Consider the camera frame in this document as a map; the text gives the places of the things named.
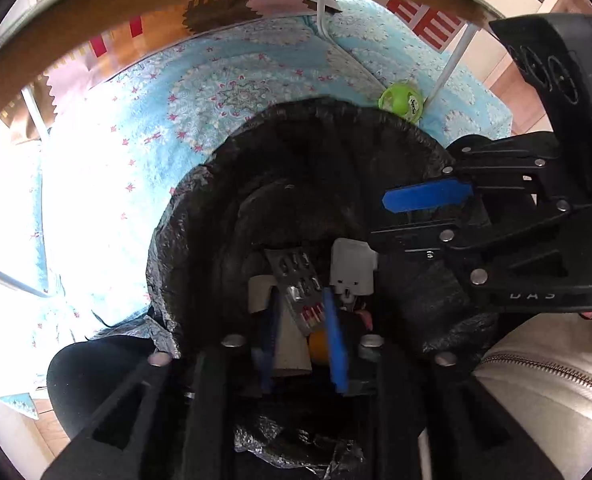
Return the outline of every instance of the red and white patterned fabric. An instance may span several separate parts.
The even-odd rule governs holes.
[[[457,16],[411,0],[389,0],[387,8],[438,52],[445,50],[465,25],[465,21]]]

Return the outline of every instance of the silver screw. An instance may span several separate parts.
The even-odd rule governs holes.
[[[366,334],[361,337],[361,346],[365,348],[380,348],[385,340],[378,334]]]
[[[147,362],[152,366],[167,366],[172,362],[172,356],[167,352],[154,352],[147,358]]]
[[[556,209],[562,211],[563,213],[566,213],[570,210],[569,202],[567,200],[559,200],[558,202],[556,202]]]
[[[471,271],[470,280],[474,285],[485,285],[488,275],[485,269],[474,269]]]
[[[246,339],[244,336],[240,334],[229,334],[223,338],[220,344],[226,348],[240,348],[245,342]]]
[[[454,240],[454,231],[451,229],[445,229],[445,231],[441,232],[439,238],[441,239],[441,242],[451,242]]]
[[[439,366],[454,366],[458,358],[452,352],[439,352],[434,356],[434,361]]]

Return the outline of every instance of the pill blister pack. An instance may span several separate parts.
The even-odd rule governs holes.
[[[307,336],[325,325],[322,284],[302,247],[266,250],[278,289],[287,298],[298,328]]]

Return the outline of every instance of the metal zipper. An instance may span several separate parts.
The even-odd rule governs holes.
[[[516,354],[490,355],[488,357],[485,357],[481,361],[481,364],[493,362],[511,363],[527,366],[529,368],[535,368],[537,370],[542,370],[544,372],[557,375],[558,377],[563,377],[564,379],[575,382],[576,384],[580,384],[585,388],[592,389],[592,376],[580,372],[579,370],[576,370],[575,368],[571,368],[569,366],[563,366],[552,362],[540,362]]]

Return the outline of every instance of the patterned bedsheet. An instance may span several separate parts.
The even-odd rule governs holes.
[[[346,10],[330,31],[341,46],[384,83],[412,78],[427,92],[444,57],[383,7],[339,1]],[[58,294],[0,292],[0,396],[44,384],[63,346],[146,313],[148,246],[174,187],[248,117],[321,94],[374,105],[381,92],[308,18],[259,20],[148,57],[59,114],[47,146],[13,146],[22,163],[0,180],[0,241],[9,242],[0,269]],[[428,111],[421,126],[443,144],[471,132],[509,133],[508,110],[467,71]],[[2,145],[1,137],[0,175],[11,160]],[[25,185],[29,176],[34,186]],[[19,221],[3,222],[9,214]]]

